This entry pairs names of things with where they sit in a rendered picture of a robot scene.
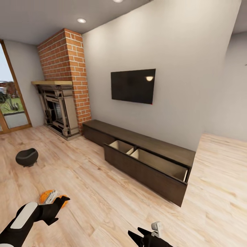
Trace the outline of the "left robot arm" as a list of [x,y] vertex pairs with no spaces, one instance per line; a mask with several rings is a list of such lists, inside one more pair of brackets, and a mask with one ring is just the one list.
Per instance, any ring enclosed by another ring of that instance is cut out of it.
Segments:
[[[17,216],[7,225],[0,234],[0,247],[22,247],[33,223],[44,220],[51,225],[58,218],[55,218],[65,201],[70,198],[66,196],[56,197],[57,190],[50,192],[42,205],[37,202],[29,202],[23,206]],[[52,201],[55,201],[52,203]]]

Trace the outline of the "cauldron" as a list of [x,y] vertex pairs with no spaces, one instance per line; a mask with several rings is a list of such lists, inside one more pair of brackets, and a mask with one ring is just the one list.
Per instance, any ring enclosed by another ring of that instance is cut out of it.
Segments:
[[34,166],[34,163],[37,162],[37,159],[38,159],[38,152],[34,148],[31,148],[29,150],[20,151],[16,155],[17,163],[22,165],[23,167]]

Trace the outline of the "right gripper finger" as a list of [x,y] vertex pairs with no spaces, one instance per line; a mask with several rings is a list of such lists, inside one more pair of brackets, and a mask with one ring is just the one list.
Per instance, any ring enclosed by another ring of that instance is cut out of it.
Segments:
[[[152,234],[152,233],[149,233],[149,234]],[[144,235],[144,237],[141,237],[141,236],[139,236],[139,235],[137,235],[131,231],[128,231],[128,235],[133,239],[133,241],[138,245],[138,247],[144,247],[145,237],[147,235]]]
[[151,233],[150,231],[144,230],[144,229],[142,229],[142,228],[140,228],[140,227],[138,227],[138,230],[139,230],[139,232],[141,232],[143,235],[147,235],[147,234]]

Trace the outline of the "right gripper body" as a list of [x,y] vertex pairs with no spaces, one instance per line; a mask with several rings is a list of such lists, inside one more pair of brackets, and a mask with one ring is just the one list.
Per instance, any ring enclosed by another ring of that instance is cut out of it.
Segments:
[[152,236],[151,234],[145,237],[144,247],[168,247],[169,243],[165,240]]

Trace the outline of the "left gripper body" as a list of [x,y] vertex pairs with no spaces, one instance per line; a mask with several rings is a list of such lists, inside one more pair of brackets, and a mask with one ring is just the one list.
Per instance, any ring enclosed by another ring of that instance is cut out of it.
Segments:
[[58,214],[59,210],[63,206],[64,201],[60,198],[57,197],[53,204],[48,204],[49,206],[49,214],[47,217],[44,219],[46,224],[51,225],[53,220],[55,219],[56,215]]

